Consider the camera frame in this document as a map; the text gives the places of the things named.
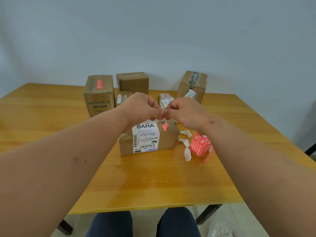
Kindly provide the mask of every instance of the wooden table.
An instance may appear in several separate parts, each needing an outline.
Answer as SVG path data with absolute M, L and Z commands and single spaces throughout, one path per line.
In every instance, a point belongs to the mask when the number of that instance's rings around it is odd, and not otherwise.
M 79 86 L 25 84 L 1 98 L 0 153 L 88 119 L 82 93 Z M 176 97 L 175 91 L 149 91 L 155 99 L 159 93 Z M 316 170 L 308 156 L 236 95 L 206 93 L 202 105 Z M 69 214 L 243 201 L 216 153 L 203 165 L 205 156 L 192 155 L 186 162 L 182 142 L 175 149 L 125 156 L 120 156 L 118 148 L 116 142 Z

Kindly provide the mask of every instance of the brown cardboard box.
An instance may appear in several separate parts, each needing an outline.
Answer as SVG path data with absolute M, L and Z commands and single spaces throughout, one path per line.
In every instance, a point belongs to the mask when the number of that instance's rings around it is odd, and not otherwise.
M 168 127 L 166 131 L 164 131 L 162 127 L 163 123 L 164 122 L 157 122 L 158 130 L 160 133 L 157 150 L 174 148 L 179 140 L 180 130 L 177 126 L 177 123 L 171 120 L 167 121 Z M 119 151 L 121 155 L 133 154 L 132 131 L 130 131 L 127 134 L 121 134 L 119 137 L 118 144 L 119 144 Z
M 116 97 L 116 107 L 121 105 L 127 98 L 129 98 L 133 93 L 131 91 L 119 91 Z
M 144 72 L 116 74 L 120 91 L 143 92 L 148 95 L 149 78 Z
M 158 94 L 157 103 L 164 110 L 172 100 L 174 100 L 174 98 L 170 94 Z
M 85 99 L 90 117 L 115 107 L 113 76 L 90 75 L 84 87 Z
M 184 97 L 189 89 L 192 89 L 197 94 L 195 100 L 201 103 L 206 90 L 206 79 L 206 74 L 186 71 L 179 83 L 177 98 Z

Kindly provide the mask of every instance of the red tag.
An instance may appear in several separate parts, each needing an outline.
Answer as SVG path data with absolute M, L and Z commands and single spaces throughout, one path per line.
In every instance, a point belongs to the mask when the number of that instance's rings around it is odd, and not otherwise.
M 193 152 L 193 154 L 202 156 L 207 152 L 210 146 L 211 146 L 211 142 L 206 136 L 200 135 L 197 132 L 194 133 L 194 136 L 190 145 L 190 150 Z
M 97 81 L 97 89 L 102 89 L 103 88 L 103 80 L 98 80 Z
M 167 127 L 168 127 L 168 123 L 167 123 L 167 121 L 163 124 L 163 129 L 166 131 L 167 130 Z

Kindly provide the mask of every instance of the tiled floor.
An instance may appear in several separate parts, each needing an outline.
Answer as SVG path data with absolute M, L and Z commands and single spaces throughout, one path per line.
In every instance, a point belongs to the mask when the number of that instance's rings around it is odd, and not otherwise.
M 188 209 L 196 218 L 206 206 L 190 206 Z M 157 223 L 166 209 L 131 211 L 134 237 L 155 237 Z M 95 214 L 68 215 L 65 220 L 74 228 L 71 236 L 84 237 Z M 221 223 L 242 237 L 268 237 L 245 203 L 224 204 L 205 223 L 198 226 L 202 237 L 211 237 L 214 223 Z M 51 237 L 64 237 L 55 230 Z

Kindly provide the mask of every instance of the table leg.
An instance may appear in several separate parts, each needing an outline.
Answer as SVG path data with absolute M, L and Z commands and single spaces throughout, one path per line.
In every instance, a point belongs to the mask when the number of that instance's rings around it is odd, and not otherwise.
M 65 220 L 61 221 L 57 229 L 61 231 L 64 235 L 71 235 L 72 233 L 72 227 Z
M 310 147 L 307 151 L 305 151 L 305 154 L 310 156 L 311 154 L 313 154 L 316 151 L 316 143 Z
M 222 206 L 222 204 L 211 204 L 208 207 L 206 207 L 206 209 L 195 220 L 197 222 L 197 225 L 203 224 L 221 206 Z

